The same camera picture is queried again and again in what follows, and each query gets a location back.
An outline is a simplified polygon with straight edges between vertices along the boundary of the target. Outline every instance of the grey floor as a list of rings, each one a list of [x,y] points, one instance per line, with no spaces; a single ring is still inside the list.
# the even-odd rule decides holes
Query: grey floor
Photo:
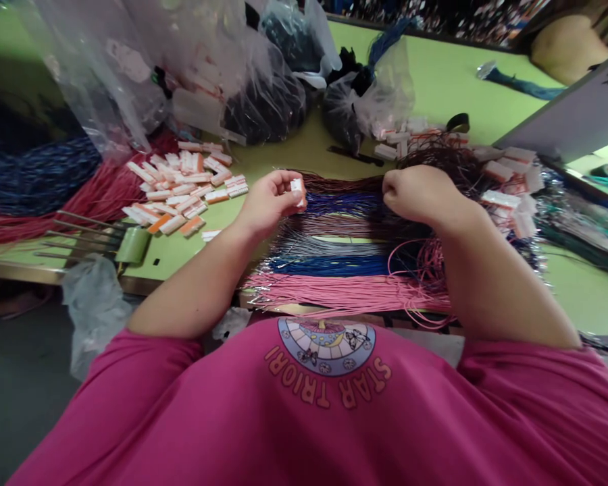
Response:
[[[0,485],[54,426],[80,385],[72,378],[72,322],[58,299],[0,321]]]

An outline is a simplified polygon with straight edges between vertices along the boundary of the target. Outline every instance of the fist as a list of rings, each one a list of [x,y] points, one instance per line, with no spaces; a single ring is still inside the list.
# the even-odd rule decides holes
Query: fist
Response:
[[[425,223],[435,230],[452,224],[461,211],[471,211],[474,204],[479,207],[458,191],[444,171],[427,165],[386,173],[383,199],[402,218]]]
[[[301,178],[298,172],[277,170],[256,181],[234,224],[254,238],[265,240],[281,218],[306,210],[306,204],[297,207],[302,193],[290,191],[290,181]]]

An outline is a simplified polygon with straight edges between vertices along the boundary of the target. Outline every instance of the clear plastic bag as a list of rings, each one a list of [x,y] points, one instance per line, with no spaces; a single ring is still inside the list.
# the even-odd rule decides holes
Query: clear plastic bag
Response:
[[[112,0],[15,0],[21,22],[85,132],[104,156],[150,151],[168,113],[135,25]]]
[[[115,266],[103,256],[72,267],[63,278],[63,304],[74,324],[70,374],[84,381],[92,361],[128,322],[134,307],[124,300]]]
[[[351,88],[356,75],[355,72],[345,74],[331,83],[322,101],[322,123],[333,139],[354,155],[358,155],[365,139],[353,110],[353,104],[359,98]]]
[[[375,80],[354,102],[360,130],[381,139],[383,131],[399,130],[414,108],[414,85],[402,38],[376,63]]]
[[[331,83],[324,93],[322,121],[333,138],[358,155],[365,136],[381,139],[398,130],[414,108],[414,89],[405,40],[390,47],[376,63],[375,80],[359,96],[352,88],[357,73]]]
[[[323,79],[342,67],[326,14],[317,0],[307,0],[304,13],[293,0],[270,0],[261,14],[259,31],[275,44],[295,76],[319,86],[311,78]]]
[[[307,93],[279,49],[246,25],[243,1],[124,1],[155,42],[152,58],[193,94],[174,100],[180,121],[248,145],[284,140],[303,123]]]

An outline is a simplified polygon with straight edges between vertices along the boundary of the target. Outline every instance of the bundle of wires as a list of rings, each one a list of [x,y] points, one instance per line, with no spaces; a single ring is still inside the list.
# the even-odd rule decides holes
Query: bundle of wires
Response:
[[[61,142],[0,101],[0,215],[60,209],[96,172],[101,155],[81,130]]]
[[[584,259],[577,261],[608,272],[608,209],[566,188],[552,171],[546,173],[536,216],[543,238]]]
[[[482,176],[482,163],[473,153],[452,147],[445,134],[428,137],[399,162],[399,168],[421,164],[444,170],[474,200],[489,188],[499,188],[499,183]],[[355,181],[324,179],[313,173],[303,177],[306,212],[282,223],[261,271],[242,285],[254,289],[253,303],[326,308],[308,314],[316,318],[404,310],[429,329],[452,320],[428,322],[416,311],[450,314],[440,241],[430,227],[389,211],[382,200],[381,177]],[[515,246],[537,272],[544,269],[533,240],[516,240]]]
[[[177,150],[176,141],[170,132],[163,132],[152,143],[155,151],[160,153]],[[151,155],[135,154],[131,161],[141,164]],[[124,217],[122,207],[145,199],[139,185],[137,176],[125,165],[119,161],[106,160],[62,209],[97,221],[121,219]],[[74,231],[71,228],[55,227],[54,219],[59,219],[56,212],[38,217],[0,216],[0,244],[38,238],[49,229],[60,232]],[[86,227],[91,226],[89,223],[81,224]]]

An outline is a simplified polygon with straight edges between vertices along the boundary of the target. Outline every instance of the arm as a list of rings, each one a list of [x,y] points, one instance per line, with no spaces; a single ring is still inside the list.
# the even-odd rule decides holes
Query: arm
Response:
[[[390,209],[440,238],[453,310],[470,338],[581,346],[549,289],[446,173],[427,166],[390,171],[383,192]]]
[[[199,338],[223,316],[253,251],[282,216],[297,208],[302,194],[290,192],[292,171],[258,180],[234,222],[160,285],[128,323],[134,333],[165,338]]]

